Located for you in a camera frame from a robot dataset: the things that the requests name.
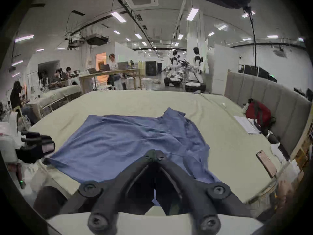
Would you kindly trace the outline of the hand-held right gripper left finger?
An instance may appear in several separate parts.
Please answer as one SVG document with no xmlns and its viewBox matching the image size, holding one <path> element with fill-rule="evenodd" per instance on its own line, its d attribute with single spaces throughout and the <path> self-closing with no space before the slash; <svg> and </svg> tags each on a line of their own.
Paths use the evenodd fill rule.
<svg viewBox="0 0 313 235">
<path fill-rule="evenodd" d="M 144 215 L 153 205 L 156 151 L 149 150 L 119 173 L 102 182 L 86 181 L 61 208 L 61 214 L 90 212 L 92 233 L 116 233 L 118 212 Z"/>
</svg>

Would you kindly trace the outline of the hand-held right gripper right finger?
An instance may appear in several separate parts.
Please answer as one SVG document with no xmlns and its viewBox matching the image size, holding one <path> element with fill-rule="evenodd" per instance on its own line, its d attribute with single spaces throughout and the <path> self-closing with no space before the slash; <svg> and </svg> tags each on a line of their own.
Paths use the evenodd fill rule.
<svg viewBox="0 0 313 235">
<path fill-rule="evenodd" d="M 252 217 L 249 209 L 225 183 L 192 178 L 166 155 L 156 151 L 156 200 L 166 215 L 191 214 L 197 233 L 218 233 L 218 214 Z"/>
</svg>

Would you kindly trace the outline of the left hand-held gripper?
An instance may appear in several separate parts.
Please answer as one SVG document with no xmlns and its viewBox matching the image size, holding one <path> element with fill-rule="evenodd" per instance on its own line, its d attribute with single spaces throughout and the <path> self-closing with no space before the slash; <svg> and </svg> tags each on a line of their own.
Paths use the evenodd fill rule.
<svg viewBox="0 0 313 235">
<path fill-rule="evenodd" d="M 55 151 L 55 143 L 47 135 L 38 132 L 22 131 L 21 141 L 32 146 L 20 147 L 16 149 L 16 142 L 10 135 L 0 135 L 1 155 L 10 175 L 19 190 L 24 190 L 26 183 L 22 172 L 22 164 L 19 160 L 34 164 Z"/>
</svg>

